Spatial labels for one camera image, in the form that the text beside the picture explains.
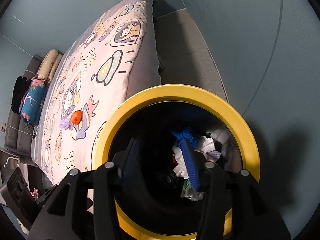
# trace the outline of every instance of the gray floor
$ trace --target gray floor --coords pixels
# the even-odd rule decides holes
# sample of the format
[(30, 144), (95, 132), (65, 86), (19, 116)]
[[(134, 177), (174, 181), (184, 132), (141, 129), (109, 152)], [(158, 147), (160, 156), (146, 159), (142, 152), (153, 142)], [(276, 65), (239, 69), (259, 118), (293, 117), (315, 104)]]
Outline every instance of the gray floor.
[(187, 84), (226, 100), (220, 76), (195, 22), (186, 9), (155, 23), (157, 51), (165, 63), (162, 84)]

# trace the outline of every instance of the screw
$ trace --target screw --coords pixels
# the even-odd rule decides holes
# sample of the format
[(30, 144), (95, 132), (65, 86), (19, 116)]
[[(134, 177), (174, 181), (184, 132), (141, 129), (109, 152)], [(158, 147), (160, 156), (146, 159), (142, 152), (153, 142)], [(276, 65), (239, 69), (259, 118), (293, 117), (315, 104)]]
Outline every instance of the screw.
[(249, 171), (247, 171), (247, 170), (241, 170), (241, 171), (240, 171), (240, 174), (241, 174), (242, 176), (245, 176), (245, 177), (246, 177), (246, 176), (249, 176), (250, 173), (249, 173)]
[(214, 167), (214, 163), (213, 162), (206, 162), (205, 163), (205, 166), (208, 168), (208, 169), (212, 169)]
[(79, 172), (78, 169), (72, 169), (72, 170), (69, 172), (69, 174), (70, 174), (71, 176), (74, 176), (74, 175), (77, 175), (78, 172)]
[(113, 166), (115, 166), (115, 164), (113, 162), (106, 162), (104, 166), (108, 169), (111, 169)]

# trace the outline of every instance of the light blue wall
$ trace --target light blue wall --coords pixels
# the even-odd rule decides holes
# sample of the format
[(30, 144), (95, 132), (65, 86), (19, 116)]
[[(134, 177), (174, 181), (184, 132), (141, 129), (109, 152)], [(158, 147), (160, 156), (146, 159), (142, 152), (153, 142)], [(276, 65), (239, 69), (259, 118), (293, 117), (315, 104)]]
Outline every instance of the light blue wall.
[(307, 0), (183, 0), (295, 237), (320, 202), (320, 21)]
[[(0, 33), (31, 55), (54, 48), (65, 52), (100, 15), (122, 0), (13, 0), (0, 20)], [(181, 0), (159, 0), (161, 16), (183, 8)]]
[[(14, 84), (24, 74), (31, 58), (0, 34), (0, 123), (8, 120)], [(4, 150), (4, 137), (0, 133), (0, 150)]]

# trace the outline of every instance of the blanket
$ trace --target blanket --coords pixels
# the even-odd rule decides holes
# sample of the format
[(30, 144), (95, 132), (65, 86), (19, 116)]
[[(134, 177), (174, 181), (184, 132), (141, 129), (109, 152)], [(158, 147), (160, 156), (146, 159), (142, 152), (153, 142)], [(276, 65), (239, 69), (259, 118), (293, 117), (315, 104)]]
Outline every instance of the blanket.
[[(93, 168), (94, 144), (105, 122), (124, 102), (128, 75), (147, 25), (146, 2), (127, 4), (97, 21), (81, 44), (65, 58), (43, 109), (41, 169), (53, 183), (73, 168)], [(79, 124), (63, 130), (59, 120), (82, 111)]]

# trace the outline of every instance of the blue cloth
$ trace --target blue cloth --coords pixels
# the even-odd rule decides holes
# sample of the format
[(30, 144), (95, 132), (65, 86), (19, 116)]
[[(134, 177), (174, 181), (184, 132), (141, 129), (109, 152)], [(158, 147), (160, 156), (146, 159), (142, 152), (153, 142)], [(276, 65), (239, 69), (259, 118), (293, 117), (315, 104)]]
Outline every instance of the blue cloth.
[(179, 148), (181, 148), (181, 141), (182, 139), (187, 139), (190, 143), (190, 146), (192, 149), (195, 149), (197, 147), (199, 139), (193, 135), (193, 130), (188, 127), (182, 130), (182, 132), (175, 132), (171, 131), (171, 133), (180, 141)]
[(45, 91), (44, 81), (34, 79), (24, 98), (20, 115), (27, 123), (34, 123)]

